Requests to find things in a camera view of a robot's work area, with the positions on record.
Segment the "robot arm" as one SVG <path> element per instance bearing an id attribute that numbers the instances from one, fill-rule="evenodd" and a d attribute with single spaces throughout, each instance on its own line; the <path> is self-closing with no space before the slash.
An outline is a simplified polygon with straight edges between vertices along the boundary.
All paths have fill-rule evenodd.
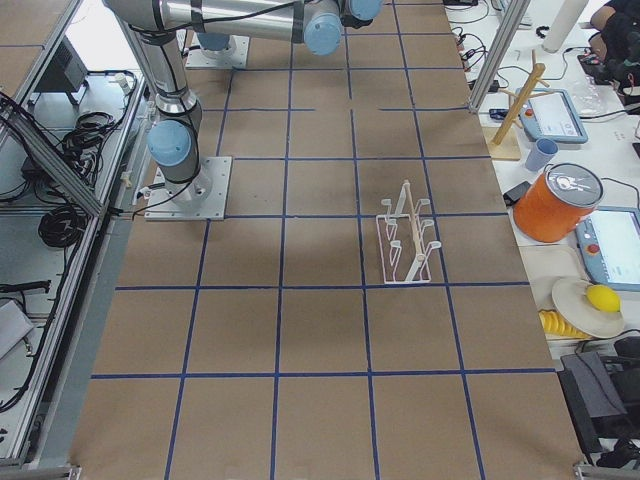
<path id="1" fill-rule="evenodd" d="M 198 131 L 201 103 L 189 87 L 176 39 L 191 30 L 204 50 L 227 48 L 235 36 L 289 41 L 312 54 L 332 54 L 346 28 L 369 25 L 379 1 L 108 1 L 106 7 L 140 44 L 136 59 L 155 87 L 159 122 L 147 145 L 166 188 L 179 199 L 207 190 Z"/>

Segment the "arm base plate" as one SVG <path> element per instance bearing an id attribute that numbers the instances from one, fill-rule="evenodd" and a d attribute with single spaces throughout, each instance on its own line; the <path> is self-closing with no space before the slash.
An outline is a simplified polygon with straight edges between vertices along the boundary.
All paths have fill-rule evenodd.
<path id="1" fill-rule="evenodd" d="M 159 167 L 155 182 L 164 186 L 149 194 L 151 207 L 143 214 L 148 221 L 223 220 L 231 177 L 232 158 L 205 157 L 200 159 L 200 173 L 184 189 L 183 185 L 167 183 Z"/>
<path id="2" fill-rule="evenodd" d="M 249 42 L 245 36 L 196 34 L 188 49 L 186 68 L 245 69 Z"/>

